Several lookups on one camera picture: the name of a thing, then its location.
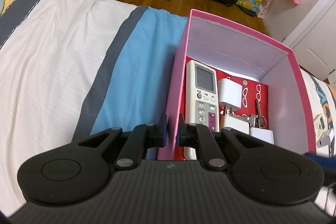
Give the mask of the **white remote control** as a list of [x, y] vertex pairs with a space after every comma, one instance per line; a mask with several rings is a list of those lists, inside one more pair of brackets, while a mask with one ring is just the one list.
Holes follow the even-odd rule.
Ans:
[[186, 64], [185, 122], [219, 131], [219, 104], [216, 71], [198, 61]]

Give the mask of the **white adapter on bed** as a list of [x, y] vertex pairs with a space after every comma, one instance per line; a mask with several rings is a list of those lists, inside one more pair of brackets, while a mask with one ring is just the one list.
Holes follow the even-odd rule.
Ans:
[[334, 139], [334, 129], [331, 128], [323, 132], [321, 137], [318, 139], [316, 145], [318, 148], [325, 147], [327, 145], [330, 145], [333, 139]]

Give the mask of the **silver key bunch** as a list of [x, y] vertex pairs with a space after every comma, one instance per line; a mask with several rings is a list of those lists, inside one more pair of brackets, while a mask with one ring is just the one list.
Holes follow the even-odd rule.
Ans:
[[265, 129], [268, 123], [267, 123], [266, 118], [261, 113], [260, 101], [258, 99], [255, 99], [255, 106], [256, 106], [257, 114], [251, 114], [250, 116], [232, 114], [232, 116], [241, 121], [247, 122], [251, 127]]

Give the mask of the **white charger plug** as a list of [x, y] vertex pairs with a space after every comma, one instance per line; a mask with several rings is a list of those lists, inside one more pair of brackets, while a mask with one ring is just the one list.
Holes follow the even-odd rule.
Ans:
[[221, 114], [240, 110], [242, 107], [242, 89], [243, 87], [230, 79], [221, 79], [218, 81], [218, 101], [222, 109]]

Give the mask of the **small white device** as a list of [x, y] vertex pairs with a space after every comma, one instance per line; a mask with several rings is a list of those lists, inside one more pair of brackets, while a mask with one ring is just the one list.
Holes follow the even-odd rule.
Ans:
[[315, 141], [319, 141], [320, 137], [323, 135], [324, 131], [326, 130], [323, 117], [324, 117], [323, 114], [318, 114], [314, 118]]

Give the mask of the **white charger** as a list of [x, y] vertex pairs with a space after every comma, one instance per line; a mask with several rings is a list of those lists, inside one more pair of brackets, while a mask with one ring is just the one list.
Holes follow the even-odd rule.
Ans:
[[237, 119], [235, 117], [232, 117], [230, 115], [224, 115], [222, 116], [220, 120], [220, 128], [221, 129], [234, 129], [239, 132], [242, 132], [244, 134], [249, 134], [249, 123], [245, 122], [243, 120]]
[[258, 128], [258, 127], [251, 127], [249, 129], [249, 134], [261, 141], [274, 144], [274, 134], [272, 130], [264, 129], [264, 128]]

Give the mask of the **red patterned packet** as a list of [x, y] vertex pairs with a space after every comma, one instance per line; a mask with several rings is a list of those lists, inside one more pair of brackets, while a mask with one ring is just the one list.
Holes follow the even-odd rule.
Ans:
[[[186, 57], [186, 64], [193, 60], [190, 57]], [[183, 79], [183, 88], [182, 88], [182, 95], [181, 95], [181, 106], [179, 113], [183, 115], [185, 118], [185, 93], [186, 93], [186, 68], [185, 66], [185, 74]], [[268, 85], [262, 84], [258, 81], [249, 80], [247, 77], [239, 77], [235, 76], [232, 72], [224, 72], [213, 68], [217, 74], [217, 80], [221, 79], [230, 79], [235, 83], [239, 83], [242, 85], [242, 96], [241, 96], [241, 109], [235, 112], [237, 115], [242, 116], [250, 116], [251, 114], [257, 114], [255, 101], [258, 99], [260, 101], [260, 107], [262, 115], [265, 117], [266, 121], [268, 122]], [[174, 151], [174, 160], [184, 160], [183, 156], [183, 148], [175, 145]]]

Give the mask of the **pink box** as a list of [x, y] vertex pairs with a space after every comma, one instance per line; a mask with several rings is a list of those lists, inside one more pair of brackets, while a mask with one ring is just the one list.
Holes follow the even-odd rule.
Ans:
[[174, 56], [166, 104], [167, 142], [159, 160], [173, 160], [186, 57], [268, 85], [269, 126], [277, 146], [316, 152], [313, 116], [293, 51], [260, 32], [226, 18], [192, 9]]

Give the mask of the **striped bed sheet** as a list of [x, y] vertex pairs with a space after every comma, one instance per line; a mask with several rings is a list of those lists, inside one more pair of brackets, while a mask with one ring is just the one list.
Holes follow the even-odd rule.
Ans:
[[187, 18], [115, 0], [1, 0], [1, 212], [29, 158], [165, 112]]

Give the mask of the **white door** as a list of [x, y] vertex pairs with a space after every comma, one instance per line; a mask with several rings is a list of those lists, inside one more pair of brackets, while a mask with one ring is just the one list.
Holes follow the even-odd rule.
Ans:
[[284, 40], [306, 71], [335, 84], [335, 0], [318, 0]]

